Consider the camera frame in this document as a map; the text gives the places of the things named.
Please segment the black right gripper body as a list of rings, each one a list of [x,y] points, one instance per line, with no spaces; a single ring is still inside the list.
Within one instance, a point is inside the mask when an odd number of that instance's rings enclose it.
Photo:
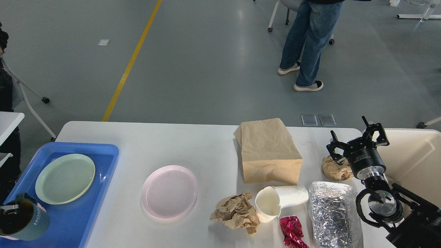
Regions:
[[[386,171],[377,144],[373,140],[356,138],[348,142],[346,156],[354,177],[360,180],[373,175],[383,175]]]

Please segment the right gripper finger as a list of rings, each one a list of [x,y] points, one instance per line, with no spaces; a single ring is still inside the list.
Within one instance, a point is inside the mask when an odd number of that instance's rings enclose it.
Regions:
[[[334,130],[330,131],[331,133],[331,140],[330,143],[326,146],[327,150],[329,151],[329,155],[336,163],[343,163],[343,161],[346,158],[344,154],[339,154],[335,151],[335,149],[339,148],[343,151],[343,153],[350,151],[350,145],[348,143],[341,142],[337,139],[337,135],[334,132]]]
[[[362,120],[366,126],[361,138],[363,146],[366,148],[377,148],[377,146],[390,145],[381,123],[369,122],[365,116],[362,116]]]

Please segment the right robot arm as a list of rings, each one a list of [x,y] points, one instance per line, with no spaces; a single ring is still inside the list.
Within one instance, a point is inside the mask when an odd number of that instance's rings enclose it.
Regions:
[[[337,164],[344,160],[365,189],[355,200],[359,218],[370,226],[387,230],[387,240],[397,248],[439,248],[441,244],[440,208],[399,184],[388,184],[387,170],[377,151],[390,142],[382,124],[362,120],[362,136],[347,143],[334,131],[326,146]]]

